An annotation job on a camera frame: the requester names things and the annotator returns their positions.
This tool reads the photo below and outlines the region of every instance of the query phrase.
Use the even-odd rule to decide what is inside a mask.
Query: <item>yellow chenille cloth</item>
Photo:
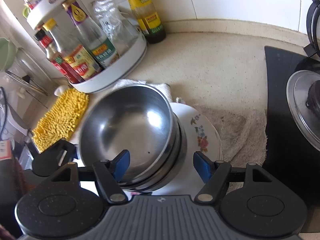
[[[33,142],[40,152],[61,138],[69,140],[89,103],[89,96],[67,89],[33,129]]]

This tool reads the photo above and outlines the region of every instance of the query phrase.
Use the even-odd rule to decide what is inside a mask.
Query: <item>condiment bottle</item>
[[[102,70],[81,42],[76,37],[60,30],[54,19],[50,18],[43,27],[51,33],[63,59],[84,80],[92,78]]]
[[[84,79],[61,57],[54,41],[40,29],[35,38],[45,48],[47,59],[54,65],[62,75],[64,75],[71,83],[80,83]]]
[[[103,68],[119,59],[118,52],[105,32],[80,8],[76,0],[66,0],[62,6],[78,29],[81,41]]]
[[[149,43],[157,43],[166,37],[156,8],[151,0],[128,0],[130,9]]]

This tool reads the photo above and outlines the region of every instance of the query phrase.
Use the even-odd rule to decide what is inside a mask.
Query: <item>round black pad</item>
[[[65,195],[46,197],[39,203],[39,210],[52,217],[64,216],[72,212],[76,207],[76,201]]]
[[[284,204],[276,197],[262,195],[250,198],[247,207],[256,215],[272,217],[282,212]]]
[[[32,171],[40,177],[48,177],[60,167],[58,166],[57,156],[52,154],[39,154],[32,162]]]
[[[81,188],[79,182],[44,183],[24,195],[16,206],[22,230],[42,239],[80,235],[100,220],[102,212],[101,199]]]
[[[267,238],[298,233],[307,209],[286,186],[260,182],[227,194],[221,201],[220,214],[239,232]]]

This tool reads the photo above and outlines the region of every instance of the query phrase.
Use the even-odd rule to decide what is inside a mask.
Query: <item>electrical cable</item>
[[[4,131],[4,127],[5,127],[6,123],[7,123],[7,114],[8,114],[7,108],[8,108],[8,106],[7,106],[7,98],[5,96],[4,88],[0,87],[0,90],[1,90],[1,93],[2,93],[3,98],[4,98],[4,121],[3,121],[3,126],[2,126],[1,131],[0,131],[0,140],[2,141],[2,133]]]

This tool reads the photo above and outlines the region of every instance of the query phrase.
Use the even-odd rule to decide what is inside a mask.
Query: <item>white plate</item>
[[[215,127],[196,109],[179,103],[170,103],[187,136],[187,152],[178,174],[153,195],[196,196],[203,187],[200,176],[193,167],[193,153],[203,152],[210,160],[222,160],[221,140]]]

